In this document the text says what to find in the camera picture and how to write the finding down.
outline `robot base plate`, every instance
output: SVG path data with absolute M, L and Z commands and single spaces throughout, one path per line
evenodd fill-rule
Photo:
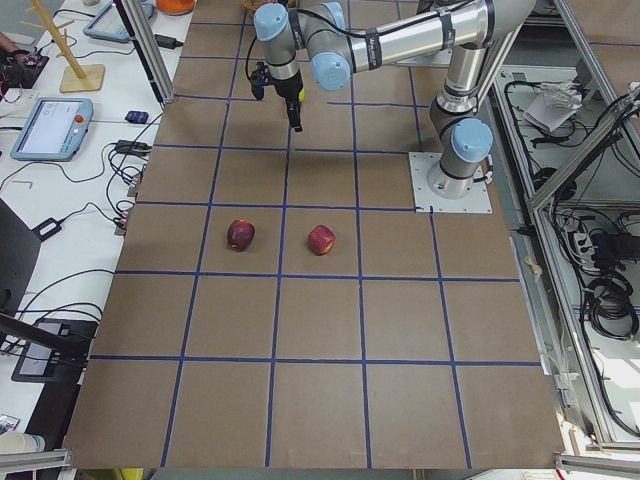
M 411 183 L 413 184 L 413 201 L 418 213 L 492 213 L 491 201 L 484 182 L 474 183 L 469 193 L 458 200 L 443 198 L 431 190 L 427 184 L 427 174 L 431 166 L 440 160 L 440 153 L 411 152 L 409 164 L 411 166 Z M 476 177 L 482 177 L 480 168 Z

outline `grid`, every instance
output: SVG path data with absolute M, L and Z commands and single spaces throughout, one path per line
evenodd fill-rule
M 370 24 L 415 11 L 341 3 Z M 76 466 L 552 465 L 562 446 L 499 208 L 413 213 L 406 151 L 438 147 L 426 105 L 444 72 L 311 89 L 303 126 L 318 133 L 296 137 L 275 92 L 255 118 L 251 30 L 228 2 L 194 13 L 67 438 Z M 240 217 L 257 235 L 237 254 L 224 233 Z M 338 237 L 322 258 L 303 244 L 317 223 Z

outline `red apple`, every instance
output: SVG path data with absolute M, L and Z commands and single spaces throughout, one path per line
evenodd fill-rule
M 324 225 L 318 225 L 311 230 L 309 238 L 307 238 L 307 245 L 309 245 L 311 251 L 316 255 L 329 253 L 329 250 L 333 248 L 335 243 L 336 236 L 329 227 L 325 227 Z
M 245 250 L 256 233 L 256 229 L 248 220 L 234 220 L 227 230 L 227 243 L 238 252 Z

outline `blue joint cap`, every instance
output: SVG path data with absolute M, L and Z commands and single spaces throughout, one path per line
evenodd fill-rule
M 287 9 L 279 3 L 265 3 L 253 17 L 256 36 L 261 42 L 269 42 L 286 28 L 289 22 Z
M 337 53 L 322 52 L 311 59 L 311 73 L 320 88 L 335 92 L 349 83 L 351 65 Z
M 493 145 L 493 133 L 477 118 L 465 118 L 453 128 L 451 145 L 462 160 L 478 163 L 489 155 Z
M 347 24 L 344 21 L 342 5 L 340 5 L 338 2 L 328 2 L 323 3 L 322 5 L 324 5 L 324 7 L 329 10 L 329 13 L 333 16 L 333 21 L 335 22 L 336 26 L 341 30 L 345 30 L 347 28 Z

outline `white table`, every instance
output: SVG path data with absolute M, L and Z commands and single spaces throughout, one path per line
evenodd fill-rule
M 62 8 L 89 13 L 97 13 L 104 1 L 94 7 L 85 7 L 80 0 L 67 0 Z M 37 22 L 37 18 L 26 18 Z M 78 40 L 73 47 L 77 56 L 93 50 L 129 51 L 132 44 L 118 44 L 91 39 L 82 33 L 87 20 L 76 14 L 61 13 L 57 23 L 63 19 L 78 19 L 69 27 L 69 35 Z M 191 15 L 171 17 L 156 13 L 151 20 L 155 33 L 173 36 L 184 41 Z M 50 42 L 46 33 L 40 45 Z M 162 56 L 170 75 L 173 77 L 180 55 L 180 49 L 162 49 Z M 137 53 L 131 55 L 96 54 L 81 60 L 81 64 L 102 63 L 106 66 L 106 76 L 102 90 L 75 95 L 60 94 L 58 89 L 64 67 L 64 58 L 55 58 L 58 48 L 51 45 L 44 54 L 51 57 L 33 90 L 25 90 L 15 104 L 0 102 L 0 126 L 22 126 L 32 110 L 35 101 L 41 97 L 82 97 L 93 102 L 94 116 L 88 133 L 78 153 L 69 162 L 60 162 L 67 174 L 74 179 L 83 179 L 96 175 L 102 168 L 101 151 L 104 145 L 119 139 L 133 140 L 144 126 L 132 125 L 124 121 L 129 110 L 143 110 L 155 118 L 160 113 L 151 87 L 147 81 Z M 7 94 L 9 99 L 17 95 L 15 89 Z M 157 132 L 152 125 L 140 138 L 149 145 Z M 0 182 L 18 170 L 24 162 L 13 160 L 9 153 L 18 137 L 16 131 L 0 131 Z M 141 165 L 143 162 L 129 157 L 127 164 Z M 0 190 L 0 197 L 29 226 L 34 227 L 43 220 L 53 217 L 60 219 L 68 213 L 81 209 L 87 202 L 103 207 L 107 214 L 113 214 L 106 199 L 105 189 L 112 176 L 108 166 L 98 178 L 79 184 L 70 183 L 58 168 L 51 165 L 32 165 L 11 178 Z M 127 187 L 116 178 L 110 188 L 112 201 L 127 198 Z M 28 286 L 27 295 L 21 308 L 32 295 L 50 283 L 69 274 L 88 269 L 107 269 L 113 271 L 117 264 L 123 238 L 114 235 L 114 225 L 103 218 L 95 208 L 67 220 L 62 231 L 43 242 L 35 271 Z M 103 307 L 111 285 L 111 275 L 90 273 L 82 275 L 48 290 L 38 297 L 31 309 L 53 309 L 72 302 L 92 302 Z M 37 314 L 26 315 L 33 322 Z M 57 313 L 55 318 L 87 319 L 82 315 Z M 17 357 L 0 356 L 0 413 L 21 419 L 18 431 L 24 431 L 34 411 L 43 385 L 38 383 L 16 383 L 11 381 L 11 373 L 17 363 Z
M 86 7 L 80 0 L 67 0 L 62 8 L 80 10 L 87 13 L 98 13 L 105 5 L 103 0 L 98 5 Z M 25 19 L 34 23 L 39 23 L 36 14 L 25 14 Z M 90 21 L 89 17 L 84 17 L 75 13 L 62 12 L 55 18 L 57 24 L 63 21 L 74 19 L 75 23 L 67 29 L 68 34 L 77 39 L 77 45 L 71 48 L 75 56 L 82 56 L 92 51 L 109 52 L 130 52 L 133 49 L 132 43 L 116 43 L 105 40 L 97 40 L 87 37 L 82 33 L 82 29 Z M 151 29 L 154 33 L 175 37 L 184 42 L 184 39 L 191 22 L 191 15 L 170 16 L 162 12 L 157 12 L 150 20 Z M 46 32 L 40 40 L 39 46 L 47 45 L 51 41 L 51 35 Z M 162 58 L 167 67 L 169 75 L 173 78 L 180 49 L 168 50 L 160 49 Z M 155 99 L 151 86 L 147 81 L 146 74 L 134 51 L 130 55 L 115 55 L 112 53 L 97 53 L 87 58 L 78 60 L 81 65 L 103 64 L 106 67 L 104 84 L 97 92 L 83 92 L 78 94 L 61 94 L 59 91 L 62 75 L 68 63 L 64 57 L 56 58 L 60 52 L 57 45 L 52 44 L 43 49 L 43 54 L 50 57 L 49 63 L 44 68 L 41 77 L 31 90 L 24 90 L 22 97 L 14 104 L 0 102 L 0 117 L 27 118 L 34 103 L 40 97 L 83 97 L 88 98 L 94 105 L 94 121 L 122 122 L 129 110 L 142 110 L 149 112 L 150 118 L 155 118 L 160 113 L 160 107 Z M 14 99 L 18 96 L 17 89 L 7 92 L 7 98 Z

